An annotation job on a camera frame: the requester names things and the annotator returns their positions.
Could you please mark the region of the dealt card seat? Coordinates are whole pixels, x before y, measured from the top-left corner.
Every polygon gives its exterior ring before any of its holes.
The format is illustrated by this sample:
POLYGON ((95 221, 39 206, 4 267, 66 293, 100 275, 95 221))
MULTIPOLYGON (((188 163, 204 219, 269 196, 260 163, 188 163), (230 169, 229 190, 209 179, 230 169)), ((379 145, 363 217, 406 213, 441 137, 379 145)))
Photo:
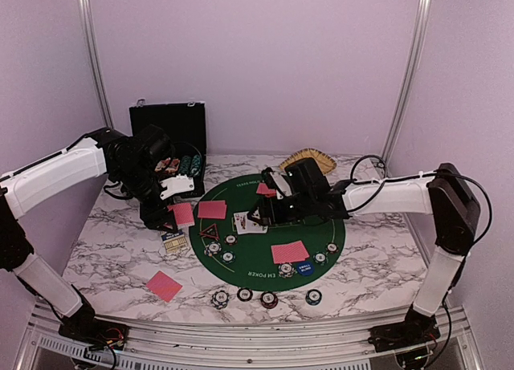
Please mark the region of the dealt card seat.
POLYGON ((263 182, 259 183, 256 193, 258 195, 265 196, 265 197, 275 197, 277 194, 275 189, 268 188, 267 185, 263 182))
POLYGON ((208 218, 210 215, 210 203, 208 201, 200 201, 198 203, 198 218, 208 218))

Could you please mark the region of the placed hundred chip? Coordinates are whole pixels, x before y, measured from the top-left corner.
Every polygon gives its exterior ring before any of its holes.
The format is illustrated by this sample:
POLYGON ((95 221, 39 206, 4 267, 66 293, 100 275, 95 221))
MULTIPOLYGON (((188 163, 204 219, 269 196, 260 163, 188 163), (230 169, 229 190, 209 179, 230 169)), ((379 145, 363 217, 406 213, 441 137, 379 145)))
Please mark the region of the placed hundred chip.
POLYGON ((235 235, 229 234, 225 237, 224 242, 229 246, 233 246, 238 242, 238 239, 235 235))
POLYGON ((328 253, 330 254, 335 254, 336 252, 339 251, 339 247, 336 243, 329 243, 327 246, 326 246, 326 250, 328 253))

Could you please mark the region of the placed fifty chip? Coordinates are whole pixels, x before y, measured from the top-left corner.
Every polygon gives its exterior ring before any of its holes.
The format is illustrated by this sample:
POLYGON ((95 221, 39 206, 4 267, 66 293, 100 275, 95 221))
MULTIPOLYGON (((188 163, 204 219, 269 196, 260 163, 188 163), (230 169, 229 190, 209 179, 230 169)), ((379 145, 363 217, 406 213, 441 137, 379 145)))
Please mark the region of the placed fifty chip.
POLYGON ((321 265, 321 266, 323 266, 323 265, 328 263, 328 256, 327 256, 327 254, 322 253, 322 252, 315 253, 312 256, 312 259, 313 259, 315 264, 318 264, 318 265, 321 265))
POLYGON ((224 251, 221 259, 226 264, 231 264, 235 260, 235 253, 232 251, 224 251))

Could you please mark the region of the blue small blind button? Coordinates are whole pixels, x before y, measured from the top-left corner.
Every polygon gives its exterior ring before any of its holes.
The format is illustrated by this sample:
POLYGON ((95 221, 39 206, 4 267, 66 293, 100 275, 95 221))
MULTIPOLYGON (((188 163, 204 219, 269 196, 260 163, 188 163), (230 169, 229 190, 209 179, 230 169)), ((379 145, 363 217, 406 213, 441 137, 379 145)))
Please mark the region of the blue small blind button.
POLYGON ((296 272, 304 277, 308 277, 313 275, 315 271, 315 267, 312 262, 298 262, 296 264, 296 272))

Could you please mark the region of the red-backed playing card deck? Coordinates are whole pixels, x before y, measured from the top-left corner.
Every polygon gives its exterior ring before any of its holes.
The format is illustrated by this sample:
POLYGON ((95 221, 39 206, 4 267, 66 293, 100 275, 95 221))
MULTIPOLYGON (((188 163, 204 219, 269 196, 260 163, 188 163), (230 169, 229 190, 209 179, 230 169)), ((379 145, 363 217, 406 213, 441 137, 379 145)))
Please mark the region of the red-backed playing card deck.
POLYGON ((174 215, 178 228, 188 228, 195 224, 193 209, 190 203, 169 205, 168 209, 174 215))

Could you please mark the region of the placed ten chips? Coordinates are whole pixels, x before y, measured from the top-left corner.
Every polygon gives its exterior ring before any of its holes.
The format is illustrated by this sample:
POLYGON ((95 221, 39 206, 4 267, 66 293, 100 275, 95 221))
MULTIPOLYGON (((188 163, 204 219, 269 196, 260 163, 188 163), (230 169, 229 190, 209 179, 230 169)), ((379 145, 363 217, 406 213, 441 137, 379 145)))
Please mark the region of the placed ten chips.
POLYGON ((222 246, 219 242, 210 242, 205 246, 204 254, 212 257, 219 254, 222 251, 222 246))
POLYGON ((290 263, 281 263, 278 265, 279 277, 283 279, 291 278, 296 273, 295 267, 290 263))

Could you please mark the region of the green fifty chip stack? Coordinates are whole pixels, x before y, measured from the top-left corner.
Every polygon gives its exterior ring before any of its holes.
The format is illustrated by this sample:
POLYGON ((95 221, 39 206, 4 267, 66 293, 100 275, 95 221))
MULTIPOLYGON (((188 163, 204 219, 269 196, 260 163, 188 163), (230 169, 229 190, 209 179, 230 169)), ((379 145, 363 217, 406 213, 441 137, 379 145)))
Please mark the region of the green fifty chip stack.
POLYGON ((318 305, 322 300, 322 294, 317 289, 311 289, 308 290, 305 295, 305 301, 308 305, 316 306, 318 305))

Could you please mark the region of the triangular all-in button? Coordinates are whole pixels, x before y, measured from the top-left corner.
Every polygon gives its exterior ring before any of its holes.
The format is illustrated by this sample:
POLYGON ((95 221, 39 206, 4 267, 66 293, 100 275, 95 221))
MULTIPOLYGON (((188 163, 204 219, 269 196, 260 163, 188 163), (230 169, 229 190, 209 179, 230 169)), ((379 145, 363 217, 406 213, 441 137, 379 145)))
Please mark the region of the triangular all-in button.
POLYGON ((207 226, 204 230, 202 230, 199 235, 202 238, 209 238, 218 241, 219 240, 219 233, 218 233, 218 227, 216 224, 211 224, 207 226))

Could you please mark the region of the hundred chip front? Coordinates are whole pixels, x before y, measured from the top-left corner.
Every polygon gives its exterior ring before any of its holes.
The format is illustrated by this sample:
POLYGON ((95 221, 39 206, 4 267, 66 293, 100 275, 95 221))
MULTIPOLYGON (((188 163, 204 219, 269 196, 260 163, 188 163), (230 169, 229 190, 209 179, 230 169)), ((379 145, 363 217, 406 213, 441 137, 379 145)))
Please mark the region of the hundred chip front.
POLYGON ((242 302, 248 302, 253 298, 253 291, 246 287, 239 288, 236 297, 242 302))

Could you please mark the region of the discarded burn card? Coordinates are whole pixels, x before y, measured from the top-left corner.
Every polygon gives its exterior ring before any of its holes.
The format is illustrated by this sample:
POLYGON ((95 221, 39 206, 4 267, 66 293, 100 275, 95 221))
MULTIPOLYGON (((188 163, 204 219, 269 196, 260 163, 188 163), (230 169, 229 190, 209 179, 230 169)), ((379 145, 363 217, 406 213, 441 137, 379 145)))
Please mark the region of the discarded burn card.
POLYGON ((146 287, 159 299, 169 303, 182 289, 182 285, 162 271, 158 271, 147 283, 146 287))

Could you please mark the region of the blue ten chip stack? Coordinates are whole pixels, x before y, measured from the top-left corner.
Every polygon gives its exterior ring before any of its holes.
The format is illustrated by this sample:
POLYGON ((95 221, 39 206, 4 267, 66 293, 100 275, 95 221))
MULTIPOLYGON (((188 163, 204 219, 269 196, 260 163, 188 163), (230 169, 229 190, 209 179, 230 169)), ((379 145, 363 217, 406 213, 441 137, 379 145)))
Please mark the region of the blue ten chip stack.
POLYGON ((210 301, 214 308, 221 310, 228 305, 230 301, 230 295, 224 290, 216 291, 212 295, 210 301))

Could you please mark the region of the dealt card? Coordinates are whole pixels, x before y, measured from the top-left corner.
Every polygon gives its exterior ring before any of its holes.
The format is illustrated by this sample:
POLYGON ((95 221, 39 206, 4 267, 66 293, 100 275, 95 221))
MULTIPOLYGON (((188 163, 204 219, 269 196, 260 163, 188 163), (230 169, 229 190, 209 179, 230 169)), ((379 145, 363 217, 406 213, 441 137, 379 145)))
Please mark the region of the dealt card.
POLYGON ((292 262, 296 258, 296 247, 290 245, 271 246, 273 262, 276 264, 292 262))

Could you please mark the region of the teal chip row in case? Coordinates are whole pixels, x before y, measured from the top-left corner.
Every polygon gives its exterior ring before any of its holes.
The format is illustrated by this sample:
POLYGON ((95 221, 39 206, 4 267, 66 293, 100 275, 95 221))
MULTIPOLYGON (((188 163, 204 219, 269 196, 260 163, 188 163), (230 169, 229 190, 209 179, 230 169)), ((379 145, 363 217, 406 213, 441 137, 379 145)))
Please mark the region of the teal chip row in case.
POLYGON ((196 177, 200 174, 202 169, 202 157, 200 155, 195 155, 191 161, 189 175, 191 177, 196 177))

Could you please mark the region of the blue gold card box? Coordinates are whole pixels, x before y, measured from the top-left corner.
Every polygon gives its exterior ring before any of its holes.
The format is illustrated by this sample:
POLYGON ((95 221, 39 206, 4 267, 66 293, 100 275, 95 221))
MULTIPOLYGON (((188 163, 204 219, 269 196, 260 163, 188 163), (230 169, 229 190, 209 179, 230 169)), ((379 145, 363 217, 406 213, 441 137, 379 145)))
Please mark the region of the blue gold card box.
POLYGON ((189 245, 189 239, 181 230, 177 233, 164 232, 161 235, 161 240, 167 254, 172 254, 189 245))

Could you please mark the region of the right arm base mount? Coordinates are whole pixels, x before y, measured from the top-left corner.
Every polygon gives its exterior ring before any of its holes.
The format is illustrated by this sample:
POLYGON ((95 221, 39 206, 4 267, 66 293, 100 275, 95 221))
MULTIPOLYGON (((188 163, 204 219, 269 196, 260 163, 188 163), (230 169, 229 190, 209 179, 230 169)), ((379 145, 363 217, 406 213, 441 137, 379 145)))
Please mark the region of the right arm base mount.
POLYGON ((415 323, 401 322, 370 328, 368 343, 374 346, 375 352, 387 352, 424 344, 440 336, 437 326, 432 325, 423 330, 415 323))

